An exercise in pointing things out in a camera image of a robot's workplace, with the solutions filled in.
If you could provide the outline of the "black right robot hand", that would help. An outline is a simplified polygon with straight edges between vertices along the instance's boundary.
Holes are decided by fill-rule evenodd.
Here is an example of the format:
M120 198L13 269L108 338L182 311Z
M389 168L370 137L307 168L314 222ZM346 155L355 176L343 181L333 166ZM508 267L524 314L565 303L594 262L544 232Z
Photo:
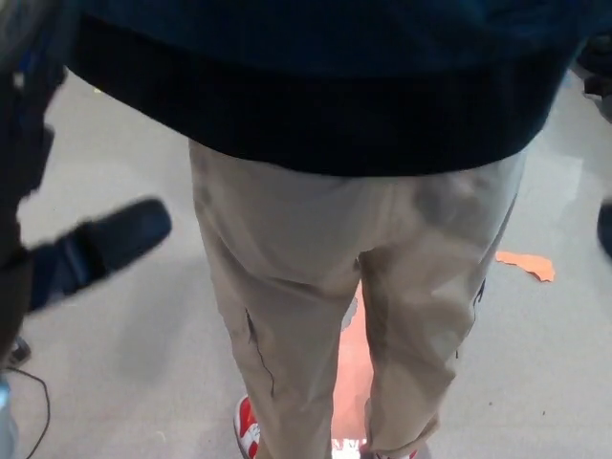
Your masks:
M609 259L612 259L612 202L610 200L601 203L597 221L597 236L601 249Z

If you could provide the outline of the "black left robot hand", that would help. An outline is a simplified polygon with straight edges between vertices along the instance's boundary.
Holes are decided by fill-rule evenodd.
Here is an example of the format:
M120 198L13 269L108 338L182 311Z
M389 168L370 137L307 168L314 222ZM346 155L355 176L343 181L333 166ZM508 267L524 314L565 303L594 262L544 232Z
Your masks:
M93 286L157 248L172 229L159 199L84 221L26 248L17 218L40 187L55 132L45 115L66 77L77 27L74 1L1 4L1 362L24 320Z

